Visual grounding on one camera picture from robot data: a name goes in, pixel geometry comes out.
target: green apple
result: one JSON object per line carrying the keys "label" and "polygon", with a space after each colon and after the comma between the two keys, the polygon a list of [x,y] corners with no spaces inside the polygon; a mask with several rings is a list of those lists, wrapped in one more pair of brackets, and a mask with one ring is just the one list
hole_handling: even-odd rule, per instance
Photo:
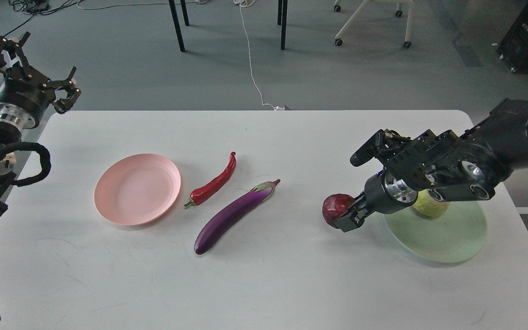
{"label": "green apple", "polygon": [[427,217],[436,218],[446,212],[449,207],[448,201],[436,201],[427,190],[421,190],[417,201],[412,205],[412,208],[417,212]]}

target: purple eggplant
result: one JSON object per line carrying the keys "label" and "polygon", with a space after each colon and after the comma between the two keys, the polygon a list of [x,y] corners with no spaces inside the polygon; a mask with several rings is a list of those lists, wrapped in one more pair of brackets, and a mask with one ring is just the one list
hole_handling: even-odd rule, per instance
{"label": "purple eggplant", "polygon": [[249,211],[268,200],[276,185],[281,180],[267,181],[258,184],[249,192],[239,197],[231,204],[214,215],[203,227],[195,240],[195,253],[203,254],[208,251],[223,234],[238,222]]}

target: power cord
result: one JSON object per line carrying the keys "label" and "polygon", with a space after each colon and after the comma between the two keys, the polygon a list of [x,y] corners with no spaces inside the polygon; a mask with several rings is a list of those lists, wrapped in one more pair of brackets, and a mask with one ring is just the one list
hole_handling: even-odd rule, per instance
{"label": "power cord", "polygon": [[[235,3],[236,1],[247,2],[247,0],[233,0],[233,3]],[[251,4],[246,5],[246,6],[243,6],[242,4],[238,4],[239,5],[239,15],[241,15],[242,17],[243,31],[246,34],[246,40],[247,40],[247,58],[249,59],[249,62],[250,62],[250,76],[252,77],[252,82],[254,83],[254,86],[256,86],[258,93],[260,93],[260,101],[262,101],[262,106],[271,106],[272,110],[285,110],[286,106],[279,107],[279,106],[273,106],[270,103],[264,103],[264,96],[262,96],[262,92],[260,91],[260,88],[258,88],[258,85],[256,84],[256,79],[254,79],[254,71],[252,69],[252,51],[250,50],[250,38],[248,36],[248,31],[246,30],[246,23],[243,20],[243,13],[242,13],[242,8],[249,7],[253,5],[254,2],[256,2],[256,0],[254,0]]]}
{"label": "power cord", "polygon": [[40,0],[8,0],[8,4],[12,6],[13,11],[15,12],[23,12],[28,15],[36,14],[46,16],[52,15],[53,13],[61,11],[62,9],[74,6],[77,3],[75,2],[75,0],[66,0],[60,6],[52,9],[50,9],[50,6],[47,6],[46,9],[38,8],[38,6],[42,4]]}
{"label": "power cord", "polygon": [[[113,7],[124,7],[124,6],[152,6],[152,5],[168,5],[168,2],[152,2],[152,3],[148,3],[148,4],[117,4],[117,5],[111,5],[111,6],[105,6],[105,7],[99,7],[99,8],[84,8],[84,7],[81,7],[79,6],[79,4],[81,2],[83,2],[85,0],[77,0],[77,7],[79,9],[84,9],[84,10],[87,10],[87,11],[97,11],[99,9],[108,9],[108,8],[113,8]],[[208,0],[196,0],[196,1],[185,1],[185,4],[205,4],[207,3]]]}
{"label": "power cord", "polygon": [[256,0],[252,0],[252,3],[251,4],[248,4],[248,0],[233,0],[233,3],[240,6],[240,7],[243,7],[243,8],[247,8],[251,5],[254,4],[254,2],[256,2]]}
{"label": "power cord", "polygon": [[25,23],[28,23],[32,18],[34,18],[34,16],[36,16],[36,14],[32,14],[32,16],[30,16],[30,18],[28,18],[24,23],[21,23],[19,26],[17,26],[15,29],[13,29],[12,31],[9,31],[8,33],[4,34],[4,36],[8,36],[10,33],[12,33],[13,31],[16,31],[17,29],[21,28]]}

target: red fruit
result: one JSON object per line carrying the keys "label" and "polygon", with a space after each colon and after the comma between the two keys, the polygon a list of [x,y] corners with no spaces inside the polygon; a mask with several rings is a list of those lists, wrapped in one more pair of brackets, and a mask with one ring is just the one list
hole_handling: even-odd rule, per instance
{"label": "red fruit", "polygon": [[355,201],[354,197],[346,194],[333,194],[325,198],[323,201],[323,219],[331,227],[337,228],[333,224],[333,220],[343,215]]}

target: chair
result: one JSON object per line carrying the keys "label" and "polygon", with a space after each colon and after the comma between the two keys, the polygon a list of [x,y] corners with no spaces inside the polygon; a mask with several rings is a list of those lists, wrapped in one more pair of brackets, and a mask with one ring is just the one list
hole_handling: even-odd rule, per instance
{"label": "chair", "polygon": [[[335,4],[333,5],[333,10],[335,10],[336,12],[339,12],[341,10],[341,6],[339,6],[340,2],[341,0],[335,0]],[[358,7],[358,9],[356,9],[352,17],[348,19],[346,24],[341,28],[339,32],[337,32],[337,35],[335,35],[335,45],[341,46],[341,44],[343,44],[343,40],[341,39],[341,36],[346,32],[347,28],[350,27],[354,19],[358,15],[360,15],[360,13],[362,12],[362,9],[364,9],[364,7],[366,7],[370,2],[396,2],[396,13],[394,14],[394,16],[396,17],[402,16],[402,3],[403,2],[409,5],[408,15],[407,15],[407,31],[405,33],[405,42],[402,44],[402,46],[404,48],[411,47],[411,27],[413,25],[413,7],[414,7],[413,0],[364,0],[364,2],[362,2],[362,4]]]}

